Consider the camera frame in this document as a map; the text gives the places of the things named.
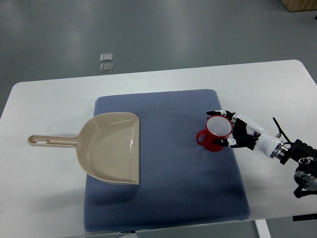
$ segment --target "robotic hand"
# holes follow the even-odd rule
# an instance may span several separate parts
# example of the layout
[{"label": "robotic hand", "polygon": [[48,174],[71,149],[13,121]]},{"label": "robotic hand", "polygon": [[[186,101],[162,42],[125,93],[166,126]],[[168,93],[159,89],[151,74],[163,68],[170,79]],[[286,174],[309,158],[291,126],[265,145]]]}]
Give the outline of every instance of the robotic hand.
[{"label": "robotic hand", "polygon": [[[233,124],[232,135],[228,139],[215,140],[215,144],[259,150],[270,158],[278,158],[283,165],[291,158],[299,164],[294,175],[294,180],[299,186],[294,191],[294,195],[297,198],[317,195],[317,150],[299,139],[294,143],[290,142],[275,118],[273,120],[279,129],[276,137],[269,135],[263,127],[242,114],[219,110],[207,112],[207,115],[223,115]],[[287,140],[286,143],[280,140],[282,134]]]},{"label": "robotic hand", "polygon": [[207,115],[223,115],[233,124],[232,137],[223,140],[215,140],[217,145],[231,148],[247,147],[251,150],[260,150],[270,158],[284,155],[286,147],[279,138],[270,136],[266,130],[242,114],[225,110],[207,112]]}]

